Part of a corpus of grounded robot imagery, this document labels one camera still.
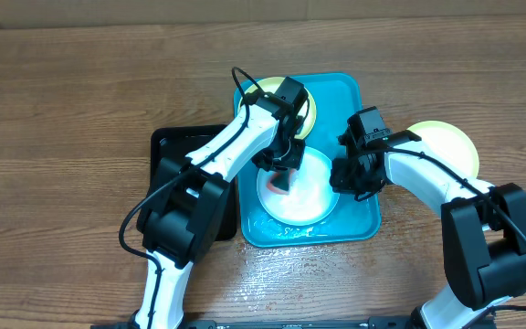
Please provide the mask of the green and orange sponge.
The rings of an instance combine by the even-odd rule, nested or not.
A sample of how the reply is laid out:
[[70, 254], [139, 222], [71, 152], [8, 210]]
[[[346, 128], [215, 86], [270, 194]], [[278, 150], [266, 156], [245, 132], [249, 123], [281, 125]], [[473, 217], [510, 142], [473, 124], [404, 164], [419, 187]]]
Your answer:
[[295, 173], [295, 169], [273, 173], [266, 183], [266, 188], [272, 193], [278, 195], [288, 195], [291, 187], [292, 177]]

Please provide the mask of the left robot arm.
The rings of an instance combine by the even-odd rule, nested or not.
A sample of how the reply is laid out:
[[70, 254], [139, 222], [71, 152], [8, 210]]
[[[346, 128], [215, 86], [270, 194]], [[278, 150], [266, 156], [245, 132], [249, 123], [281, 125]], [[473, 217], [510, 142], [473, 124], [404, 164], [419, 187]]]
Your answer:
[[216, 240], [232, 182], [253, 163], [277, 172], [280, 187], [300, 168], [305, 143], [296, 134], [309, 105], [304, 85], [285, 78], [274, 91], [256, 86], [244, 92], [235, 119], [200, 148], [163, 156], [147, 196], [128, 214], [137, 220], [142, 250], [128, 252], [148, 261], [142, 306], [130, 328], [176, 328], [184, 319], [189, 274]]

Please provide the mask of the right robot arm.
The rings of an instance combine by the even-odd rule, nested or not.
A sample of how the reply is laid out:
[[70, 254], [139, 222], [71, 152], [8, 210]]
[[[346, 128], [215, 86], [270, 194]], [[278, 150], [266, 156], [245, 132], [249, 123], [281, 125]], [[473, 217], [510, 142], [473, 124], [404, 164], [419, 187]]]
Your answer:
[[526, 193], [469, 176], [410, 130], [385, 126], [375, 107], [347, 120], [330, 184], [364, 201], [401, 186], [441, 219], [447, 286], [396, 328], [493, 328], [499, 311], [526, 312]]

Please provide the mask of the light blue plate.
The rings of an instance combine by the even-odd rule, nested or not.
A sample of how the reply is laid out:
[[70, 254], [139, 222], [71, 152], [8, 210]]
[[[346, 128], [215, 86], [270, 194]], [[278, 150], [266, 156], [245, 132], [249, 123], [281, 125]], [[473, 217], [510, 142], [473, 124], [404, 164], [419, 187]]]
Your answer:
[[267, 213], [291, 226], [308, 226], [330, 215], [339, 194], [329, 184], [331, 160], [317, 149], [306, 147], [299, 170], [289, 174], [289, 190], [274, 186], [271, 181], [279, 172], [258, 170], [256, 191]]

